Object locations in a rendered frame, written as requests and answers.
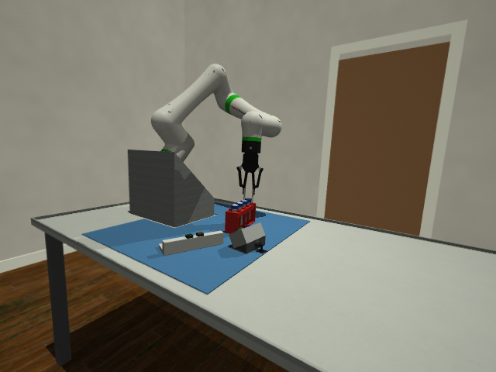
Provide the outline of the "blue flat mat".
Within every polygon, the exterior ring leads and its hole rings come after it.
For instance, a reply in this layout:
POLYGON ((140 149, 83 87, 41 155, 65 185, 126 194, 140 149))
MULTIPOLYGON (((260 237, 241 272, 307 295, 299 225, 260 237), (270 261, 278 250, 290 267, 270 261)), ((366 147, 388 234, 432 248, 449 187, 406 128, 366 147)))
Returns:
POLYGON ((214 202, 214 216, 177 228, 141 219, 82 235, 208 295, 310 222, 256 210, 251 226, 261 223, 266 235, 263 250, 267 252, 259 253, 258 248, 245 254, 228 247, 232 245, 225 233, 229 208, 231 205, 214 202), (216 231, 224 232, 223 244, 166 256, 159 248, 165 239, 216 231))

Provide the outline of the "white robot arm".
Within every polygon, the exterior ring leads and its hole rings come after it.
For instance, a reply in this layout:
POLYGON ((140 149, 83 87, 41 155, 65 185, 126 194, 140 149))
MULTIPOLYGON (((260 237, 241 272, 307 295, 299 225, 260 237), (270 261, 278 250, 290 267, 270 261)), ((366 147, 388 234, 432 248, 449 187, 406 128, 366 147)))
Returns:
POLYGON ((242 119, 242 153, 260 153, 261 136, 275 137, 281 132, 279 118, 254 108, 234 94, 226 70, 212 64, 187 90, 153 113, 151 125, 165 143, 161 151, 175 152, 184 162, 195 142, 181 123, 213 92, 221 110, 242 119))

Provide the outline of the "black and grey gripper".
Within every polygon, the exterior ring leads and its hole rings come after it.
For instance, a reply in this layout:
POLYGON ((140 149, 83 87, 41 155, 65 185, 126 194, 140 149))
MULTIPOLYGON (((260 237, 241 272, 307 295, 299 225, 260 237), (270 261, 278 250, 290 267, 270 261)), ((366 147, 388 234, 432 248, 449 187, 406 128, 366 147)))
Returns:
POLYGON ((264 170, 262 167, 259 167, 258 164, 258 154, 243 154, 243 163, 241 166, 237 167, 238 174, 239 174, 239 186, 243 188, 243 200, 245 200, 246 197, 246 179, 248 173, 252 173, 252 201, 253 202, 253 196, 255 195, 255 188, 259 187, 260 183, 260 176, 262 171, 264 170), (242 176, 241 176, 241 170, 242 168, 245 170, 245 177, 244 177, 244 182, 242 184, 242 176), (255 177, 254 177, 254 172, 259 169, 259 175, 257 179, 257 185, 255 185, 255 177))

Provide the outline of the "white button panel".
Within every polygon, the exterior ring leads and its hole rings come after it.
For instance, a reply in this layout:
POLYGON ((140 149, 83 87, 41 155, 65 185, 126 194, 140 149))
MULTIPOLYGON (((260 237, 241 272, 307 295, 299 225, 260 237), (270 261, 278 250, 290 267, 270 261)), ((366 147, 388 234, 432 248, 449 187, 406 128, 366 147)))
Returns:
POLYGON ((240 227, 236 229, 235 232, 229 234, 232 245, 228 247, 245 254, 258 248, 260 248, 257 250, 259 253, 267 252, 266 250, 263 250, 266 235, 261 223, 252 226, 247 225, 243 228, 240 227))

